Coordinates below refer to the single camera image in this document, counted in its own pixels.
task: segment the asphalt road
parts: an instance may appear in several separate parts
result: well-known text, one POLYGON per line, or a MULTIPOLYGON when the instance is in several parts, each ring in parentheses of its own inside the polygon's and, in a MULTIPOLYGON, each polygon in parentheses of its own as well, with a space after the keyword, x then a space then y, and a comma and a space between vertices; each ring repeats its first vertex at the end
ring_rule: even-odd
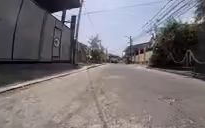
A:
POLYGON ((205 82, 108 64, 0 95, 0 128, 205 128, 205 82))

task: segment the door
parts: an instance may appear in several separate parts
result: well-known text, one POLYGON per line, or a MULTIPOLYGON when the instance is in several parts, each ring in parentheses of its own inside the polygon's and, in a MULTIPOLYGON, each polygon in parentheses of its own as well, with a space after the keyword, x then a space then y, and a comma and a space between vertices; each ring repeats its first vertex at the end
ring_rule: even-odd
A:
POLYGON ((53 46, 52 46, 53 60, 60 59, 61 35, 62 35, 62 31, 58 28, 55 28, 54 40, 53 40, 53 46))

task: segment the roof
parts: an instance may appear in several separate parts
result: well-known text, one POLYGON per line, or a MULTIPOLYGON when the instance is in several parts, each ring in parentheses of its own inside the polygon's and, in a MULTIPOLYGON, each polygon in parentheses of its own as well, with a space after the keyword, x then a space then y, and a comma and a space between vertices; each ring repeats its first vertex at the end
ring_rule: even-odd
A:
MULTIPOLYGON (((140 49, 144 49, 144 48, 148 48, 151 46, 151 42, 146 42, 146 43, 142 43, 142 44, 136 44, 136 45, 132 45, 132 53, 135 50, 140 50, 140 49)), ((125 51, 125 53, 130 53, 130 46, 128 46, 125 51)))
POLYGON ((80 7, 79 0, 33 0, 50 13, 80 7))

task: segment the power line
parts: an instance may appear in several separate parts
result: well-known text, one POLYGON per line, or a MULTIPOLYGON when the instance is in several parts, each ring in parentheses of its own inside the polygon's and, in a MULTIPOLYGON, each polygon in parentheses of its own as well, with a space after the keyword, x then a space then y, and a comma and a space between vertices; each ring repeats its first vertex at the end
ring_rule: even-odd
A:
MULTIPOLYGON (((185 0, 181 0, 180 2, 178 2, 176 5, 174 5, 173 7, 169 7, 168 9, 167 9, 167 11, 166 12, 164 12, 163 14, 162 14, 162 17, 161 18, 159 18, 159 20, 158 20, 158 22, 157 23, 159 23, 157 26, 159 26, 161 23, 163 23, 164 22, 164 20, 163 19, 165 19, 165 17, 167 17, 168 15, 169 15, 169 13, 171 13, 174 9, 176 9, 181 3, 183 3, 183 2, 185 2, 185 0)), ((179 10, 181 10, 182 8, 184 8, 186 5, 188 5, 190 2, 188 2, 188 3, 186 3, 186 4, 184 4, 183 6, 181 6, 180 8, 178 8, 175 12, 173 12, 168 18, 170 18, 171 16, 173 16, 175 13, 177 13, 179 10)), ((144 35, 144 34, 146 34, 145 32, 141 32, 137 37, 135 37, 134 38, 134 40, 136 40, 136 39, 138 39, 138 38, 140 38, 142 35, 144 35)))
POLYGON ((184 4, 184 5, 182 5, 180 8, 178 8, 176 11, 174 11, 174 12, 173 12, 170 16, 168 16, 166 19, 171 18, 174 14, 176 14, 176 13, 177 13, 178 11, 180 11, 182 8, 186 7, 188 4, 189 4, 189 2, 186 3, 186 4, 184 4))
POLYGON ((188 6, 188 8, 185 8, 185 10, 183 10, 181 13, 177 14, 176 17, 179 17, 179 16, 181 16, 181 15, 187 13, 187 12, 190 11, 192 8, 196 7, 198 4, 199 4, 199 3, 196 3, 196 4, 192 5, 192 6, 190 6, 190 5, 191 5, 191 4, 190 4, 190 5, 188 6))
POLYGON ((90 15, 89 15, 89 14, 86 14, 86 15, 87 15, 87 18, 88 18, 88 20, 89 20, 89 22, 90 22, 90 25, 91 25, 92 29, 94 30, 94 32, 95 32, 96 34, 98 34, 98 33, 96 32, 96 30, 95 30, 95 27, 94 27, 94 24, 93 24, 93 21, 92 21, 90 15))
POLYGON ((119 10, 119 9, 127 9, 127 8, 134 8, 134 7, 140 7, 140 6, 149 6, 149 5, 162 3, 164 1, 166 1, 166 0, 160 0, 160 1, 156 1, 156 2, 143 3, 143 4, 134 4, 134 5, 122 6, 122 7, 117 7, 117 8, 113 8, 113 9, 105 9, 105 10, 86 12, 86 13, 83 13, 82 15, 104 13, 104 12, 110 12, 110 11, 119 10))
POLYGON ((169 0, 148 22, 146 22, 145 25, 143 25, 140 30, 142 30, 144 27, 146 27, 147 24, 149 24, 149 22, 151 22, 154 18, 156 18, 157 15, 159 15, 160 12, 163 11, 164 8, 166 8, 166 6, 171 2, 172 0, 169 0))
MULTIPOLYGON (((154 20, 166 7, 167 5, 172 2, 173 0, 169 0, 145 25, 143 25, 143 27, 140 28, 140 31, 142 31, 150 22, 155 22, 155 21, 152 21, 154 20)), ((177 0, 174 1, 174 3, 172 3, 166 10, 168 10, 167 12, 170 11, 171 7, 177 2, 177 0)), ((134 40, 140 38, 142 35, 146 34, 146 32, 142 31, 139 35, 135 36, 134 37, 134 40)))

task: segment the utility pole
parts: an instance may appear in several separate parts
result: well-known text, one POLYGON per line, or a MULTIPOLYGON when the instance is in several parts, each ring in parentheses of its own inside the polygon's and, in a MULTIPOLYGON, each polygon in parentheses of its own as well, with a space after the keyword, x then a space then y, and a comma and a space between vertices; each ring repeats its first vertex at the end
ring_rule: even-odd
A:
POLYGON ((74 39, 75 37, 75 28, 76 28, 76 16, 73 15, 71 17, 71 34, 70 34, 70 40, 71 40, 71 50, 70 50, 70 60, 72 64, 76 64, 76 41, 74 39))
POLYGON ((76 56, 79 56, 79 53, 78 53, 78 51, 79 51, 78 38, 79 38, 79 27, 80 27, 82 9, 83 9, 83 0, 80 1, 79 15, 78 15, 77 26, 76 26, 76 36, 75 36, 75 40, 76 40, 76 56))
POLYGON ((130 60, 132 61, 132 43, 133 43, 133 40, 132 40, 132 36, 128 37, 128 36, 125 36, 126 38, 129 39, 129 44, 130 44, 130 60))
POLYGON ((64 9, 64 10, 62 11, 62 19, 61 19, 62 24, 65 23, 65 17, 66 17, 66 9, 64 9))

